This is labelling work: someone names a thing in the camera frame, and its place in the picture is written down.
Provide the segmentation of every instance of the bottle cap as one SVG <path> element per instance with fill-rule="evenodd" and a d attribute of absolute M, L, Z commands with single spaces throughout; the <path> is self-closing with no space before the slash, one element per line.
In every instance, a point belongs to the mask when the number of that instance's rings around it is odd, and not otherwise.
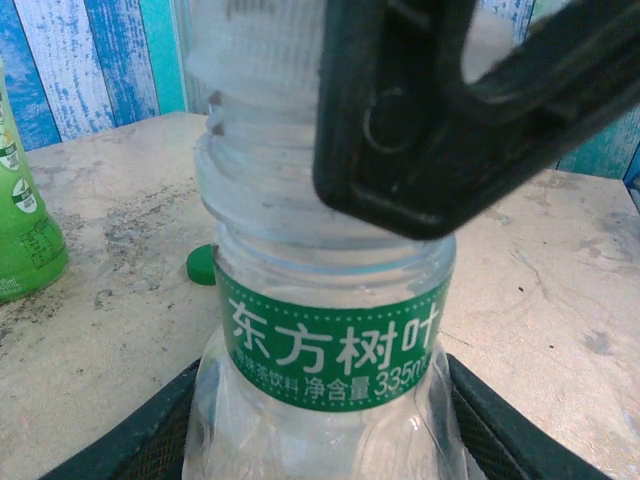
<path fill-rule="evenodd" d="M 187 257 L 187 275 L 192 282 L 199 285 L 216 284 L 212 245 L 202 245 L 189 254 Z"/>

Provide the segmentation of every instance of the green bottle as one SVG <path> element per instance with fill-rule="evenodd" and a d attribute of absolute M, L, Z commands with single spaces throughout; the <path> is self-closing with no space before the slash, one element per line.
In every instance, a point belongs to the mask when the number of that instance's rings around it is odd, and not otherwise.
<path fill-rule="evenodd" d="M 50 285 L 67 261 L 60 227 L 27 165 L 0 58 L 0 304 Z"/>

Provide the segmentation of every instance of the marble countertop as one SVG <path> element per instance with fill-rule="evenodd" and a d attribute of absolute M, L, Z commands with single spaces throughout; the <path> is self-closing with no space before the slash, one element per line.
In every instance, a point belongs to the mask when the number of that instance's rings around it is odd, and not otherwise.
<path fill-rule="evenodd" d="M 184 262 L 213 225 L 193 180 L 204 121 L 29 153 L 71 262 L 0 307 L 0 478 L 42 475 L 202 354 L 217 298 Z M 612 478 L 639 478 L 640 217 L 622 183 L 545 171 L 458 241 L 447 351 Z"/>

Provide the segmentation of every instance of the blue wooden wall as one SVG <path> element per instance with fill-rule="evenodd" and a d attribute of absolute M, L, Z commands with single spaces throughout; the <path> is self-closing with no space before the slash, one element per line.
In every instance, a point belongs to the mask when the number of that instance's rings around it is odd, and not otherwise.
<path fill-rule="evenodd" d="M 26 149 L 183 110 L 171 8 L 0 0 L 0 55 Z"/>
<path fill-rule="evenodd" d="M 26 148 L 184 110 L 193 82 L 182 69 L 179 50 L 188 42 L 181 42 L 185 22 L 176 25 L 176 13 L 188 17 L 192 1 L 0 0 L 0 55 Z M 531 22 L 568 2 L 479 1 L 511 20 L 516 43 Z M 640 172 L 639 144 L 640 108 L 557 168 L 630 181 Z"/>

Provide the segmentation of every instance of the bottle label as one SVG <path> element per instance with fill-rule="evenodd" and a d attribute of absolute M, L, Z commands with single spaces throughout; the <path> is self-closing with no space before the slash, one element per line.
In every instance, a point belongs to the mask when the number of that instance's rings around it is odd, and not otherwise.
<path fill-rule="evenodd" d="M 6 148 L 0 148 L 0 165 L 11 172 L 15 172 L 20 168 L 18 159 L 18 147 L 12 143 Z"/>
<path fill-rule="evenodd" d="M 449 278 L 404 302 L 334 309 L 274 300 L 216 268 L 231 359 L 271 397 L 310 410 L 364 410 L 413 388 L 429 365 Z"/>
<path fill-rule="evenodd" d="M 49 265 L 65 250 L 61 232 L 49 218 L 36 222 L 18 238 L 36 271 Z"/>
<path fill-rule="evenodd" d="M 38 201 L 24 178 L 18 179 L 13 186 L 11 200 L 24 213 L 33 213 L 38 209 Z"/>

